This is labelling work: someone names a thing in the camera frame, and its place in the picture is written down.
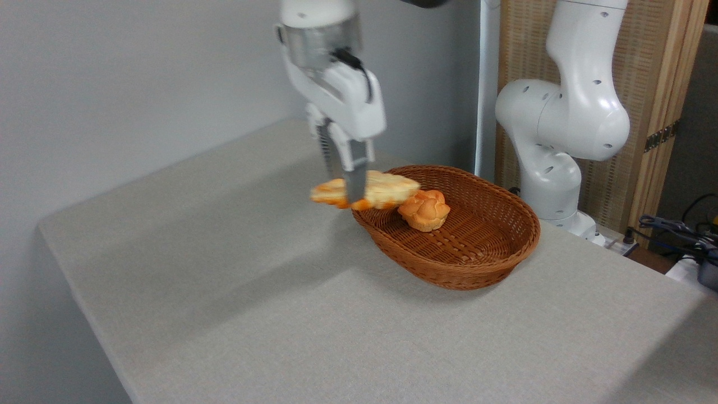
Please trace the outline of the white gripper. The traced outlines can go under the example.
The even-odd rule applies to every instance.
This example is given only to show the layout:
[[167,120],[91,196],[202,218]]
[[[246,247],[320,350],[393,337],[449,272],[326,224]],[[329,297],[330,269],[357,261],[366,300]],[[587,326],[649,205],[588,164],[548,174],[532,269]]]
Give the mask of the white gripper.
[[295,66],[288,53],[282,58],[290,82],[310,102],[306,105],[310,135],[318,141],[328,176],[344,179],[349,203],[363,199],[372,161],[367,139],[386,130],[377,77],[370,71],[364,76],[343,62],[333,62],[312,77]]

